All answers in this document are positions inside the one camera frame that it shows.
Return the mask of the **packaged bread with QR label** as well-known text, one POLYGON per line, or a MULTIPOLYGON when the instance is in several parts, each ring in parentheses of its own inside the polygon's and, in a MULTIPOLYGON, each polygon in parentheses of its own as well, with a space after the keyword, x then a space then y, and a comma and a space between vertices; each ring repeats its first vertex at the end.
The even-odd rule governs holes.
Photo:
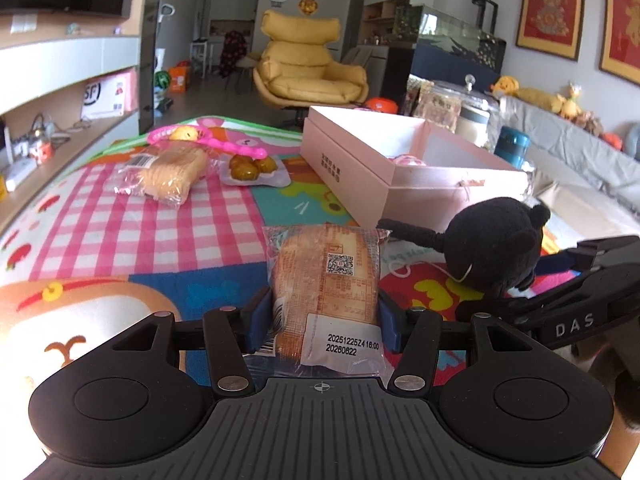
POLYGON ((276 373, 386 382, 378 281, 390 231, 323 223, 267 226, 264 235, 273 307, 262 352, 276 373))

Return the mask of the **black plush toy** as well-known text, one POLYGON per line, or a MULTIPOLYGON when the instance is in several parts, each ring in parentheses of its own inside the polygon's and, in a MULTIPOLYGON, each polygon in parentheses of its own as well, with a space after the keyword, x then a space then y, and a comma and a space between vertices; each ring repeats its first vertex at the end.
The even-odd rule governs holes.
POLYGON ((496 299, 510 288, 524 290, 533 283, 550 216, 544 204, 497 197, 458 212, 442 233, 392 219, 380 220, 378 227, 439 252, 454 278, 496 299))

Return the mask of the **tray of brown buns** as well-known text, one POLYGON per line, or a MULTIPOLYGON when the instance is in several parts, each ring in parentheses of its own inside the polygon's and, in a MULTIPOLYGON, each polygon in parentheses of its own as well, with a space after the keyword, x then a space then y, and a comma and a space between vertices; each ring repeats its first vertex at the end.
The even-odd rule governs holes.
POLYGON ((286 188, 292 183, 288 170, 277 156, 254 159, 242 155, 224 155, 218 174, 221 182, 230 186, 286 188))

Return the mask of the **packaged bread slices bag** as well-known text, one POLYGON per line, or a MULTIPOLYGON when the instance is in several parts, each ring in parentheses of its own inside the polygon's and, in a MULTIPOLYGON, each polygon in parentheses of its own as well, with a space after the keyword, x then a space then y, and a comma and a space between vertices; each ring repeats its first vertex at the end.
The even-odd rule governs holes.
POLYGON ((166 141, 148 146, 116 170, 108 187, 117 195, 146 197, 181 207, 191 188, 212 166, 207 148, 194 142, 166 141))

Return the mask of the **pink plastic strainer scoop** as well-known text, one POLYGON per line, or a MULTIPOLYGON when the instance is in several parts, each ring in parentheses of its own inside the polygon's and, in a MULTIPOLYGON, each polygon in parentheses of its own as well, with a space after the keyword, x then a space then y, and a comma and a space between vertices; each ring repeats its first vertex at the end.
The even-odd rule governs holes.
POLYGON ((201 144, 206 148, 221 151, 230 155, 248 156, 252 159, 265 159, 268 153, 263 148, 233 144, 215 138, 213 133, 205 127, 191 125, 172 125, 157 128, 148 133, 146 142, 157 144, 163 141, 184 141, 201 144))

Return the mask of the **colourful cartoon play mat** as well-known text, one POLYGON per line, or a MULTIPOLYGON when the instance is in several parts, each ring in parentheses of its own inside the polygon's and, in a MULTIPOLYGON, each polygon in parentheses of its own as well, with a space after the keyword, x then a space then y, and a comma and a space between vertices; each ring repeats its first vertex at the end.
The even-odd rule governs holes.
POLYGON ((300 157, 300 137, 206 117, 217 138, 280 156, 286 188, 228 186, 213 172, 179 207, 114 191, 137 153, 122 143, 46 188, 1 237, 1 383, 44 378, 161 307, 183 318, 250 298, 266 280, 265 226, 352 217, 300 157))

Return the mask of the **pink gift box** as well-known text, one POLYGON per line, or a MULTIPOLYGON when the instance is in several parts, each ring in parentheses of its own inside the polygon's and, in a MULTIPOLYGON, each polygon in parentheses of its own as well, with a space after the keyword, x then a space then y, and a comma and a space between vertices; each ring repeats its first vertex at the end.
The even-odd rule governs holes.
POLYGON ((313 106, 300 154, 365 228, 389 218, 442 232, 462 209, 528 188, 524 171, 421 118, 313 106))

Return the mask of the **teal thermos bottle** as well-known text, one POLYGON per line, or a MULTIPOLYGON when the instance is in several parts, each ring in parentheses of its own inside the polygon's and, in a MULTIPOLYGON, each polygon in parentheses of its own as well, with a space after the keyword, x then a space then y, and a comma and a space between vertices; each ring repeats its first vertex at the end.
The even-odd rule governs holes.
POLYGON ((502 126, 494 154, 516 169, 521 169, 530 145, 529 136, 518 129, 502 126))

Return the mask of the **yellow giraffe plush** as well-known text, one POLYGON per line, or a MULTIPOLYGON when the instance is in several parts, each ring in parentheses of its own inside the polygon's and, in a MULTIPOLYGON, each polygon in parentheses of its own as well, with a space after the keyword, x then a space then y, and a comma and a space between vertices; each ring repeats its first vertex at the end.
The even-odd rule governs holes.
POLYGON ((582 94, 582 87, 579 84, 575 84, 571 81, 568 84, 568 97, 563 101, 560 110, 560 116, 567 120, 574 120, 580 114, 582 109, 577 103, 578 98, 582 94))

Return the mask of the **large glass jar with lid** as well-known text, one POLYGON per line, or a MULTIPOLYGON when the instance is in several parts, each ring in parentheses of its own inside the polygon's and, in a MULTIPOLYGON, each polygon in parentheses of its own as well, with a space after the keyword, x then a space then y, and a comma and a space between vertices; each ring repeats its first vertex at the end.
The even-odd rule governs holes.
POLYGON ((466 74, 464 84, 424 80, 416 116, 461 136, 479 148, 489 148, 489 122, 498 105, 476 91, 476 79, 466 74))

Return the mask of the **yellow plush bear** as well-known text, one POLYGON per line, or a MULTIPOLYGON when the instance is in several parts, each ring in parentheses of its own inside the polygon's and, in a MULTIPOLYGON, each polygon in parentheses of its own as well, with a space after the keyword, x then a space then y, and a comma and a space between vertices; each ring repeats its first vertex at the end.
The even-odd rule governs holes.
POLYGON ((563 105, 562 96, 555 96, 535 88, 521 87, 520 83, 512 76, 500 76, 496 82, 489 86, 489 90, 496 98, 513 96, 553 114, 559 114, 563 105))

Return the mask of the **orange cardboard box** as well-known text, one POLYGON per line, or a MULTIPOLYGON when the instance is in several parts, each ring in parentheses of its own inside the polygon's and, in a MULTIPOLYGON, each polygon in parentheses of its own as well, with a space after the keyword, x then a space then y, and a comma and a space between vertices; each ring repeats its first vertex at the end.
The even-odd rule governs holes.
POLYGON ((169 91, 184 93, 188 90, 191 81, 191 66, 178 65, 168 70, 170 76, 169 91))

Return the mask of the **white SF express parcel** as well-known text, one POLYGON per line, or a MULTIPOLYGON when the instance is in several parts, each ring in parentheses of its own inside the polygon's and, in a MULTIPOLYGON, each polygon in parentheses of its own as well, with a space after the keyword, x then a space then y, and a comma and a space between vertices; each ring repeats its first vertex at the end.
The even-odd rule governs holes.
POLYGON ((120 117, 138 109, 138 74, 134 68, 90 79, 85 85, 80 117, 120 117))

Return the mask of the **glass fish tank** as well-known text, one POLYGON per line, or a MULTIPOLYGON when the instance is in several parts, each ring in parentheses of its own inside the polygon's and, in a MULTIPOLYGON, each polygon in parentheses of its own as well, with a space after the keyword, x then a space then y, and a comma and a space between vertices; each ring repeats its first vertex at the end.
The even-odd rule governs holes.
POLYGON ((392 36, 410 44, 422 42, 496 73, 502 70, 504 40, 429 6, 398 6, 392 36))

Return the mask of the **red framed wall picture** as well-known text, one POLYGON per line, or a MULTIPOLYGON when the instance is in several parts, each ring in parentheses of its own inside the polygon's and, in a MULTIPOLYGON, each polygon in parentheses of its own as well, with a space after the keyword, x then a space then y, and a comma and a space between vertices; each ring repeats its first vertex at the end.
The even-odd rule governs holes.
POLYGON ((576 62, 585 0, 522 0, 515 44, 576 62))

